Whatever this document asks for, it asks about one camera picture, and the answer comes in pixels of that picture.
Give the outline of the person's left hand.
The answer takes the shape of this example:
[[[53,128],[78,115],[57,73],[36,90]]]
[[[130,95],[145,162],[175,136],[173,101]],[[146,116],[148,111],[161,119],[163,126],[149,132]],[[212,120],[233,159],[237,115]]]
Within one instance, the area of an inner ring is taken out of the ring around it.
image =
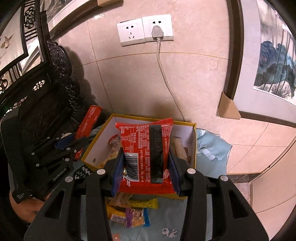
[[[32,223],[37,213],[45,204],[44,201],[35,198],[29,198],[17,204],[12,197],[12,192],[9,193],[10,203],[16,215],[27,223]]]

